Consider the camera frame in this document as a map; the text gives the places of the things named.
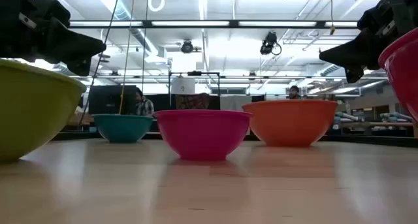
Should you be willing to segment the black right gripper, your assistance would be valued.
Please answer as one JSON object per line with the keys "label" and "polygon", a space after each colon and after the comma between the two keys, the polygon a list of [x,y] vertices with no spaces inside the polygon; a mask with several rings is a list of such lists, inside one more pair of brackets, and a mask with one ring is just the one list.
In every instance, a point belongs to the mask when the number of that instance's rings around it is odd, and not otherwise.
{"label": "black right gripper", "polygon": [[353,40],[319,53],[319,58],[346,69],[347,83],[378,70],[378,57],[392,42],[418,26],[418,0],[380,0],[357,22],[361,31]]}

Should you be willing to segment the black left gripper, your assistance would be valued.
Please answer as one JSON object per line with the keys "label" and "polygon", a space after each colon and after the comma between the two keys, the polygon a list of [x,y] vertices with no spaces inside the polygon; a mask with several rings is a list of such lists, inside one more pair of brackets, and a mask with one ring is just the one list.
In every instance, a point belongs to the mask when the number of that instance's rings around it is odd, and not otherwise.
{"label": "black left gripper", "polygon": [[91,57],[106,44],[68,30],[70,17],[58,0],[0,0],[0,57],[75,61],[75,74],[88,76]]}

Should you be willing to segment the yellow-green plastic bowl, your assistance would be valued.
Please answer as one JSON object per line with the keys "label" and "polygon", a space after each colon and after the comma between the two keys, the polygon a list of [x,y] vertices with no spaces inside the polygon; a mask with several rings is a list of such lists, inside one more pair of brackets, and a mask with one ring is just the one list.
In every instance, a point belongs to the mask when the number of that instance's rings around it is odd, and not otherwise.
{"label": "yellow-green plastic bowl", "polygon": [[53,139],[85,91],[74,78],[0,59],[0,163],[16,161]]}

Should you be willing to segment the teal plastic bowl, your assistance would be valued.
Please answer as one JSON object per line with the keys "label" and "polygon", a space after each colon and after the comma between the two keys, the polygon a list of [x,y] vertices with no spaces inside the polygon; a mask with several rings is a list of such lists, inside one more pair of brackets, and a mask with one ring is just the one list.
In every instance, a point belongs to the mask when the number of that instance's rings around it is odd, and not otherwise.
{"label": "teal plastic bowl", "polygon": [[153,118],[137,115],[95,114],[94,124],[109,143],[136,143],[150,130]]}

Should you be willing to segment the orange plastic bowl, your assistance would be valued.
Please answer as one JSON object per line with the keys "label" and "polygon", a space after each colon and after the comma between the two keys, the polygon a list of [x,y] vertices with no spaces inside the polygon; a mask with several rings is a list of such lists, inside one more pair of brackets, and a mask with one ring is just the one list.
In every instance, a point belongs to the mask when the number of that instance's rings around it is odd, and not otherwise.
{"label": "orange plastic bowl", "polygon": [[307,148],[325,135],[338,103],[317,99],[260,101],[242,106],[250,129],[267,146]]}

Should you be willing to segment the pink plastic bowl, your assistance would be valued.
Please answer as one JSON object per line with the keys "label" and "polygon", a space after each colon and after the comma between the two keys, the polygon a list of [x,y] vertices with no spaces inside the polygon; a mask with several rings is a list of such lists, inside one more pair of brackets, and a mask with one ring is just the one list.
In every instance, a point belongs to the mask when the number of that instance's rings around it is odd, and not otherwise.
{"label": "pink plastic bowl", "polygon": [[252,118],[232,110],[164,110],[154,116],[162,139],[190,161],[225,160],[246,137]]}

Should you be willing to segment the stack of rainbow bowls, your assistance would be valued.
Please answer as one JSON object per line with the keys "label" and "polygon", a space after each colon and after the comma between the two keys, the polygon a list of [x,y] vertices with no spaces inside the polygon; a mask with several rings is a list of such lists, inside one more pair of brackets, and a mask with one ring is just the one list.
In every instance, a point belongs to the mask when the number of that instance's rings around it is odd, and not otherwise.
{"label": "stack of rainbow bowls", "polygon": [[388,45],[378,63],[399,103],[418,123],[418,27]]}

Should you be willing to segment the black monitor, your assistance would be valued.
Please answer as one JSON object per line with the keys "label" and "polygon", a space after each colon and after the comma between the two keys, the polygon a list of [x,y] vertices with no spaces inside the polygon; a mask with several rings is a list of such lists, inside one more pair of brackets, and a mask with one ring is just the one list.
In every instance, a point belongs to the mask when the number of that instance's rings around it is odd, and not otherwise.
{"label": "black monitor", "polygon": [[89,110],[93,114],[136,114],[135,86],[92,86],[89,90]]}

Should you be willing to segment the person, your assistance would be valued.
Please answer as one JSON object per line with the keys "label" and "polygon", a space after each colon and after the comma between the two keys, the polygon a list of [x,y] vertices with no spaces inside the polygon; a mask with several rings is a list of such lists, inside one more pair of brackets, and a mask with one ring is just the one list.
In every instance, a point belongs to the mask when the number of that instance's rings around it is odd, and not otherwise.
{"label": "person", "polygon": [[136,88],[136,115],[152,117],[154,106],[151,100],[145,98],[143,92]]}
{"label": "person", "polygon": [[301,99],[302,96],[300,95],[300,89],[298,86],[291,86],[289,88],[289,93],[287,96],[288,99]]}

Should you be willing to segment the white cylinder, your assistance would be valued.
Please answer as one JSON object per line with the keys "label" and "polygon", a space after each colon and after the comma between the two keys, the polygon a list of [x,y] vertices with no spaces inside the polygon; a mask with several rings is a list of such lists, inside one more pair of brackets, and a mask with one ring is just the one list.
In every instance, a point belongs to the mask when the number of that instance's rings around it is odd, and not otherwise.
{"label": "white cylinder", "polygon": [[178,77],[171,82],[171,93],[176,95],[195,94],[195,79]]}

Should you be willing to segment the patterned cloth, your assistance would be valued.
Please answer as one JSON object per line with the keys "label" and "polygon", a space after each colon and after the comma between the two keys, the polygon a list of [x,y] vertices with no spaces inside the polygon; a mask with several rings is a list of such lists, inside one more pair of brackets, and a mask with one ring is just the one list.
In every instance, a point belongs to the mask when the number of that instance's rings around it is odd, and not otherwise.
{"label": "patterned cloth", "polygon": [[177,110],[204,110],[208,108],[210,96],[207,93],[192,95],[176,95],[175,103]]}

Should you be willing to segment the black stand frame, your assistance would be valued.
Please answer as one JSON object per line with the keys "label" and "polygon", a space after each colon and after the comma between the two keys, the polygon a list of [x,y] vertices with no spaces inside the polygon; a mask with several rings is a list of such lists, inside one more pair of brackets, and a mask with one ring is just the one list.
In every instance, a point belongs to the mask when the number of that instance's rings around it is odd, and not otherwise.
{"label": "black stand frame", "polygon": [[220,90],[220,73],[219,72],[202,72],[202,71],[169,72],[169,75],[168,75],[169,105],[170,106],[174,105],[174,108],[175,109],[176,109],[176,103],[175,103],[176,94],[172,94],[171,93],[171,82],[175,78],[178,78],[179,76],[180,77],[184,77],[184,78],[194,78],[195,79],[195,94],[200,94],[200,93],[197,93],[196,92],[196,83],[200,79],[204,79],[204,80],[206,80],[206,83],[209,83],[209,80],[211,79],[211,77],[216,76],[217,77],[217,82],[216,82],[216,84],[217,84],[217,90],[218,91]]}

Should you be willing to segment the black overhead frame bar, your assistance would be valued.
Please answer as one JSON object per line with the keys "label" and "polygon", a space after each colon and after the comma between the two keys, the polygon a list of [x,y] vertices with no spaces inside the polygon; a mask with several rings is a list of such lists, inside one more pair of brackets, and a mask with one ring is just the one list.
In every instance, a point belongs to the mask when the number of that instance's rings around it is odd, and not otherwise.
{"label": "black overhead frame bar", "polygon": [[105,29],[105,28],[143,28],[143,29],[328,29],[331,26],[342,29],[356,29],[357,21],[326,21],[326,20],[73,20],[73,29]]}

